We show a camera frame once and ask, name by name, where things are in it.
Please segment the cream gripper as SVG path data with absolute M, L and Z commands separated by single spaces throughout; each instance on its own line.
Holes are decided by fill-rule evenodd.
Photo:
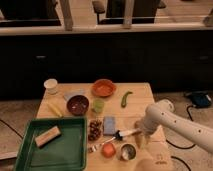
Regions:
M 143 149 L 149 143 L 150 137 L 144 134 L 136 134 L 135 135 L 135 142 L 139 149 Z

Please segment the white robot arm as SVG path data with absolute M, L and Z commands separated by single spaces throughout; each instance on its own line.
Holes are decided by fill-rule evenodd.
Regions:
M 145 115 L 138 122 L 138 129 L 143 135 L 149 136 L 157 131 L 159 125 L 175 131 L 213 154 L 213 129 L 177 116 L 173 103 L 168 99 L 149 104 Z

